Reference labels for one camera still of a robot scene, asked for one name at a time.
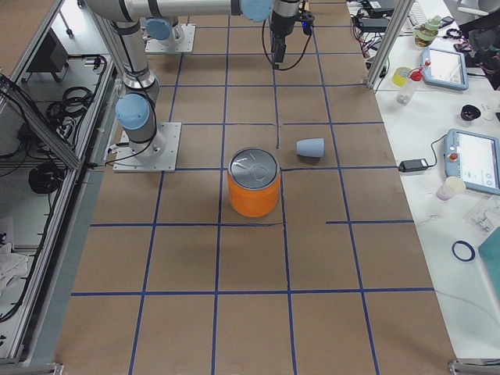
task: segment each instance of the cardboard floor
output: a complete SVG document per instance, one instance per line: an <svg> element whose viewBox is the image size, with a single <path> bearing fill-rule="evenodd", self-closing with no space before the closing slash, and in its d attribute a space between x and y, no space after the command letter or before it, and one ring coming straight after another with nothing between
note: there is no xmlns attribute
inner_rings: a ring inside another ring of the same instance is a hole
<svg viewBox="0 0 500 375"><path fill-rule="evenodd" d="M260 25L239 17L190 17L194 53L150 58L159 120L183 123L177 171L104 172L55 357L65 373L448 373L346 4L310 6L314 38L288 72L271 70ZM305 40L287 39L288 63ZM325 156L297 157L303 138L324 138ZM227 164L248 146L281 168L280 201L260 219L228 200Z"/></svg>

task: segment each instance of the keyboard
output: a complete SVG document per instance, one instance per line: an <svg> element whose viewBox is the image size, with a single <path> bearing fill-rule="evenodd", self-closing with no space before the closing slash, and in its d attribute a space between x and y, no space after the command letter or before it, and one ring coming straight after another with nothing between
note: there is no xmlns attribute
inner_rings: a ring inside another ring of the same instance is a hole
<svg viewBox="0 0 500 375"><path fill-rule="evenodd" d="M419 3L419 0L415 0L415 2L412 5L412 8L409 11L409 22L413 26L419 26L427 21L427 17L425 13L423 12L422 5Z"/></svg>

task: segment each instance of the green object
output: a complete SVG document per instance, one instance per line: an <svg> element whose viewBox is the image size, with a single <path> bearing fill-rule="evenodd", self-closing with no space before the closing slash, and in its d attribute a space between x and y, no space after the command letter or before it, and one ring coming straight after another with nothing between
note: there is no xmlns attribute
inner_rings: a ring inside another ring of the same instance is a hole
<svg viewBox="0 0 500 375"><path fill-rule="evenodd" d="M495 229L490 237L479 246L479 254L497 297L500 299L500 228Z"/></svg>
<svg viewBox="0 0 500 375"><path fill-rule="evenodd" d="M420 27L415 36L415 43L419 47L427 47L438 35L439 26L441 25L441 17L435 16L433 19Z"/></svg>

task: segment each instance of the black cup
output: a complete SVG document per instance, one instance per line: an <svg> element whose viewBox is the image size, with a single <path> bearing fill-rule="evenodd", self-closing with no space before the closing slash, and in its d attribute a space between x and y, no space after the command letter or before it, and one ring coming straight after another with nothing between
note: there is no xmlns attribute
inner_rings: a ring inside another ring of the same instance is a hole
<svg viewBox="0 0 500 375"><path fill-rule="evenodd" d="M473 121L475 119L479 119L480 116L481 111L479 110L479 108L471 104L463 106L462 112L460 113L460 117L462 117L462 120L464 121Z"/></svg>

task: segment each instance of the metal lid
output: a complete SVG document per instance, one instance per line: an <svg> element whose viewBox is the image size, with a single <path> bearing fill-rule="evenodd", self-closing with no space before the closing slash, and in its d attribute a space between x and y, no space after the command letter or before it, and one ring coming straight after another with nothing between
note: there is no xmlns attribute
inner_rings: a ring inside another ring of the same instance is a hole
<svg viewBox="0 0 500 375"><path fill-rule="evenodd" d="M260 148L245 148L236 153L229 164L229 173L243 188L260 190L271 185L277 177L275 158Z"/></svg>

